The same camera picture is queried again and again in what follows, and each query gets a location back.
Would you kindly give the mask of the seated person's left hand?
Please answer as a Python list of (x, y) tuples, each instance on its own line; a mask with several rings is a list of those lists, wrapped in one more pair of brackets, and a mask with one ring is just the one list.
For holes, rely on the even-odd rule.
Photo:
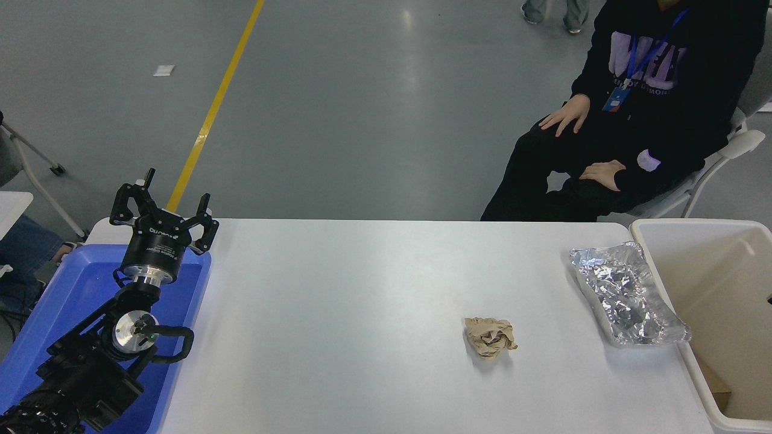
[(579, 179), (594, 181), (613, 192), (620, 192), (620, 188), (615, 181), (615, 176), (618, 172), (624, 170), (626, 170), (626, 165), (623, 165), (618, 160), (598, 162), (587, 166), (583, 170), (581, 176), (579, 176)]

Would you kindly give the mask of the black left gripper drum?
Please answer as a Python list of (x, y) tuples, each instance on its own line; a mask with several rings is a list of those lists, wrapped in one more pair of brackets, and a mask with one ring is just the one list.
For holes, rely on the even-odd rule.
[(191, 242), (188, 228), (179, 215), (144, 215), (133, 224), (133, 234), (127, 247), (121, 271), (151, 267), (166, 274), (181, 269), (185, 249)]

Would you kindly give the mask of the seated person's right hand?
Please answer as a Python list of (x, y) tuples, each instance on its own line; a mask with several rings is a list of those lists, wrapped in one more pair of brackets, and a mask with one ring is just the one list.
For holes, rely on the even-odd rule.
[(554, 128), (554, 137), (560, 137), (567, 132), (578, 134), (587, 120), (590, 107), (589, 96), (583, 93), (575, 94), (562, 107), (538, 122), (537, 127), (542, 131)]

